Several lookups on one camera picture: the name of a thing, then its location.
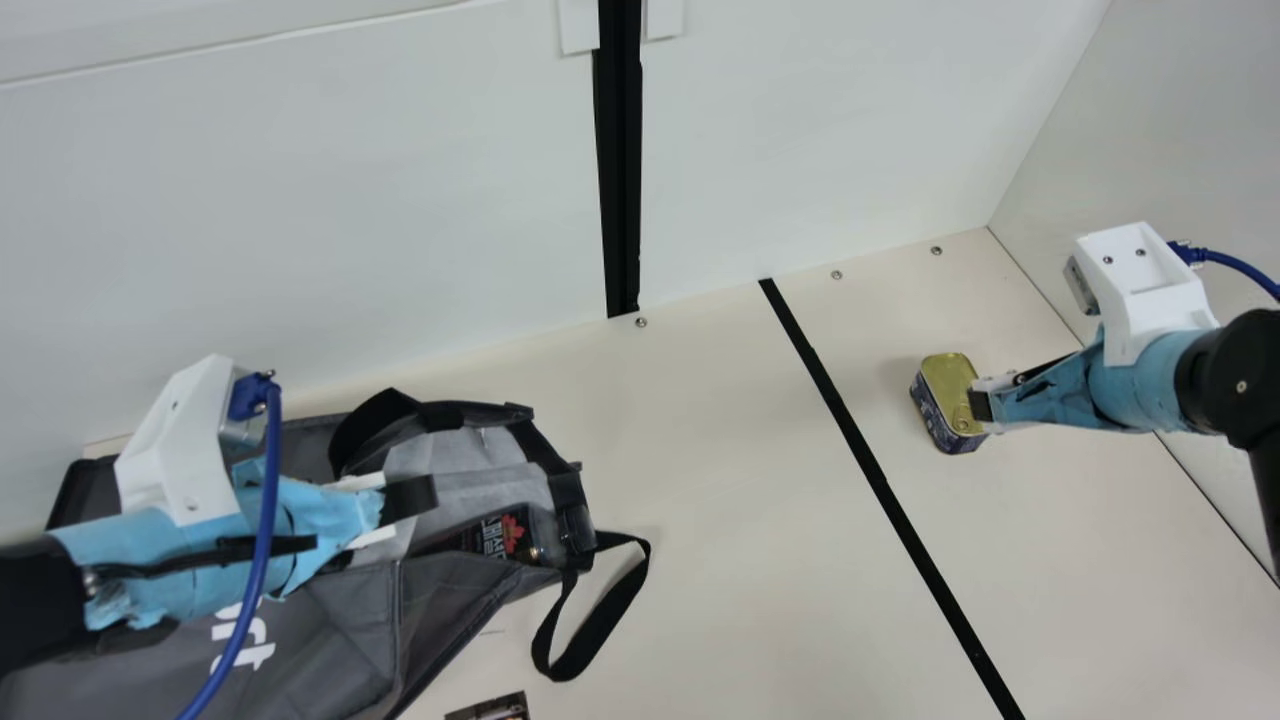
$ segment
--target blue tape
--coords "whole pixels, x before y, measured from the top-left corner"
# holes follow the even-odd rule
[[[259,457],[232,469],[241,512],[179,528],[157,507],[115,515],[50,530],[79,566],[101,564],[154,565],[169,557],[216,547],[218,538],[256,533],[265,471]],[[316,547],[273,559],[265,587],[276,598],[296,591],[351,541],[378,527],[383,495],[376,489],[340,492],[297,480],[280,479],[275,533],[316,536]],[[184,570],[152,579],[105,583],[84,605],[84,623],[100,630],[120,620],[136,629],[163,618],[192,620],[239,602],[248,580],[250,562]]]
[[[1105,333],[1025,384],[991,393],[997,423],[1052,423],[1116,432],[1197,432],[1181,413],[1174,373],[1183,352],[1204,331],[1169,333],[1129,366],[1102,360]]]

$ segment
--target black strip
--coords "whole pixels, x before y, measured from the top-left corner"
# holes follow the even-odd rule
[[[858,423],[854,421],[854,416],[849,413],[849,407],[845,406],[844,398],[840,397],[836,384],[831,380],[831,375],[827,374],[827,369],[823,368],[822,359],[818,357],[818,352],[809,345],[804,331],[800,329],[800,323],[796,322],[795,315],[791,314],[791,309],[787,307],[787,301],[778,292],[778,286],[772,279],[763,279],[760,281],[760,288],[764,290],[764,296],[769,299],[769,305],[773,306],[778,322],[782,323],[787,337],[791,338],[791,345],[795,346],[796,352],[804,361],[804,366],[809,370],[809,377],[813,378],[818,392],[822,393],[822,398],[827,402],[827,409],[840,427],[840,432],[844,433],[845,442],[849,443],[849,450],[852,451],[854,457],[858,459],[858,465],[863,469],[863,474],[867,475],[867,483],[872,487],[872,492],[876,493],[876,498],[879,500],[890,524],[897,532],[897,539],[902,542],[906,553],[915,562],[915,569],[920,573],[920,578],[924,579],[924,584],[929,587],[929,592],[933,593],[933,601],[938,603],[942,615],[951,624],[951,630],[956,634],[956,639],[960,641],[965,655],[969,656],[973,669],[978,671],[982,684],[987,687],[991,700],[996,703],[1004,717],[1021,720],[1024,717],[1023,711],[1018,708],[1018,702],[1014,701],[1014,696],[1005,685],[1005,680],[1001,679],[1000,671],[996,670],[996,665],[987,656],[987,651],[982,648],[982,641],[973,632],[973,626],[965,619],[960,603],[951,594],[951,588],[942,579],[942,573],[938,571],[938,566],[929,557],[929,551],[920,541],[920,536],[911,527],[911,520],[906,516],[906,511],[902,510],[902,505],[899,503],[897,497],[893,495],[893,489],[884,477],[884,470],[881,469],[876,455],[872,454],[870,446],[867,445],[867,438],[858,429]]]
[[[440,506],[435,495],[435,478],[419,475],[383,486],[383,510],[378,527],[390,525]]]
[[[604,295],[614,318],[640,309],[640,0],[600,0],[591,60]]]
[[[256,539],[257,538],[255,537],[219,538],[218,550],[179,555],[178,557],[169,557],[154,565],[101,562],[92,565],[92,569],[104,580],[118,580],[124,578],[150,580],[164,575],[172,575],[174,573],[197,570],[200,568],[212,568],[215,565],[225,568],[227,565],[233,565],[236,562],[248,562],[253,560],[253,543]],[[297,555],[315,548],[316,536],[275,536],[271,538],[270,557]]]
[[[534,643],[530,647],[534,667],[538,667],[539,673],[556,683],[572,680],[581,675],[582,670],[586,670],[591,660],[595,660],[595,653],[600,652],[604,642],[609,639],[613,628],[618,625],[618,620],[622,620],[627,609],[631,607],[631,601],[640,593],[645,578],[649,577],[649,557],[653,555],[653,546],[649,544],[649,541],[623,533],[607,533],[604,530],[599,536],[600,547],[598,552],[634,542],[644,551],[644,560],[613,583],[613,587],[595,603],[591,614],[586,616],[586,620],[582,620],[577,632],[570,638],[559,660],[552,662],[552,641],[556,637],[556,625],[559,624],[559,614],[564,607],[564,601],[568,600],[568,596],[577,585],[576,570],[566,570],[562,574],[561,597],[552,606],[543,624],[539,625],[538,633],[534,635]]]

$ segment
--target black bag strap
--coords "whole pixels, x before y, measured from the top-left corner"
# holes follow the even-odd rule
[[[456,430],[458,428],[492,428],[531,420],[534,410],[524,405],[470,402],[443,400],[419,402],[403,392],[389,387],[360,404],[347,415],[329,439],[329,466],[333,477],[340,478],[343,468],[360,448],[379,433],[403,420],[417,416],[428,433]]]
[[[634,542],[644,551],[644,560],[627,570],[627,574],[622,575],[604,593],[600,602],[586,616],[586,620],[582,621],[577,632],[573,633],[559,660],[553,664],[550,662],[550,653],[552,638],[556,637],[556,625],[559,623],[559,614],[564,609],[564,601],[568,600],[570,593],[577,587],[577,570],[564,570],[562,573],[561,597],[556,601],[552,611],[547,614],[547,619],[543,620],[541,626],[538,628],[538,634],[534,635],[532,644],[534,666],[538,667],[539,673],[557,683],[572,680],[581,675],[582,670],[586,670],[586,666],[595,659],[595,653],[600,652],[600,648],[604,647],[604,641],[609,639],[609,634],[613,633],[613,628],[617,626],[618,620],[631,607],[631,601],[636,598],[640,588],[644,587],[645,578],[649,577],[649,557],[653,553],[653,546],[649,544],[649,541],[604,530],[598,530],[595,537],[599,541],[599,546],[595,550],[596,553]]]

